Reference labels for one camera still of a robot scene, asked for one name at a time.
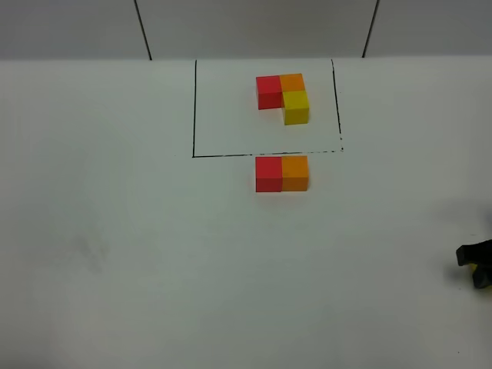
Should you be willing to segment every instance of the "white surface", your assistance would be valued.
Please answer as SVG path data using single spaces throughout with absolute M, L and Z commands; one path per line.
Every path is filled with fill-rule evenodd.
M 367 56 L 490 55 L 488 0 L 381 1 Z
M 306 125 L 284 125 L 282 109 L 258 110 L 256 77 L 302 73 Z M 340 151 L 330 59 L 198 61 L 195 156 Z
M 138 0 L 153 58 L 362 55 L 376 0 Z
M 132 0 L 2 0 L 0 59 L 148 59 Z
M 0 358 L 487 367 L 491 62 L 335 60 L 344 152 L 263 195 L 191 158 L 193 62 L 1 63 Z

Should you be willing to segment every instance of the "block structure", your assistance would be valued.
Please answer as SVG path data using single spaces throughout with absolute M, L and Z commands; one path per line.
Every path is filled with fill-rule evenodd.
M 280 76 L 256 77 L 258 109 L 277 109 L 282 107 L 282 86 Z
M 282 191 L 282 157 L 255 158 L 256 192 Z
M 305 125 L 309 122 L 309 100 L 306 91 L 283 92 L 285 125 Z
M 301 73 L 256 77 L 258 109 L 282 108 L 285 125 L 309 121 L 309 100 Z
M 308 185 L 308 157 L 282 157 L 282 191 L 307 191 Z
M 259 156 L 255 158 L 256 192 L 307 191 L 307 156 Z

